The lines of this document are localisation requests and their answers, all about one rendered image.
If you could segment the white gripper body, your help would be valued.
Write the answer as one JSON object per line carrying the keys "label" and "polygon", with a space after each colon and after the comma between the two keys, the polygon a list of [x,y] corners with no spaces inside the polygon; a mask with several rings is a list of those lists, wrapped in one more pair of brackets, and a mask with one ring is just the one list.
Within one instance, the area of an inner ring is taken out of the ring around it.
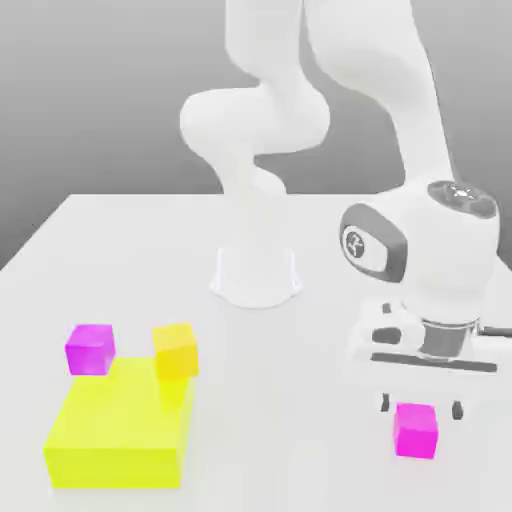
{"label": "white gripper body", "polygon": [[501,367],[471,360],[357,349],[350,354],[350,381],[403,401],[464,401],[501,390]]}

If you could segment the small magenta cube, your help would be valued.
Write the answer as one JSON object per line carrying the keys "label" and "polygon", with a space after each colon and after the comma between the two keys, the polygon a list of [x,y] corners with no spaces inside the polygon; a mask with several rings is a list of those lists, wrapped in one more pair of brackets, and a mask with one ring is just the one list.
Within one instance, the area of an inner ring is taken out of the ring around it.
{"label": "small magenta cube", "polygon": [[439,439],[435,408],[431,405],[398,403],[393,421],[397,456],[432,460]]}

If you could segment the small orange cube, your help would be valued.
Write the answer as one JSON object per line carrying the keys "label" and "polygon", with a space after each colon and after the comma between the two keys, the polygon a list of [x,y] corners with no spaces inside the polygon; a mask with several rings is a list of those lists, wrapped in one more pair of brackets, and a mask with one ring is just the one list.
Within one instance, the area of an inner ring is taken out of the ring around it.
{"label": "small orange cube", "polygon": [[198,344],[189,323],[152,329],[156,374],[161,381],[199,375]]}

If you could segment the small purple cube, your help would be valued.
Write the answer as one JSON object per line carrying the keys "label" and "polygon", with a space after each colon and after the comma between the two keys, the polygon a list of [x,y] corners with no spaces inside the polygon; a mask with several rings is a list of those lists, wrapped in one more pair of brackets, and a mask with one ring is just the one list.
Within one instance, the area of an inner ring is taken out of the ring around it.
{"label": "small purple cube", "polygon": [[105,376],[116,356],[110,324],[78,324],[65,344],[69,371],[73,376]]}

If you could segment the large yellow box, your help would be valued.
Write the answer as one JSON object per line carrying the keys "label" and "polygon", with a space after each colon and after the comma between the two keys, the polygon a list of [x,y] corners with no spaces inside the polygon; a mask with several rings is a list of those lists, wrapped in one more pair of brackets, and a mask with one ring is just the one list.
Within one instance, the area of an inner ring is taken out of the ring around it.
{"label": "large yellow box", "polygon": [[180,486],[194,381],[158,379],[149,357],[120,357],[105,376],[76,376],[43,452],[56,489]]}

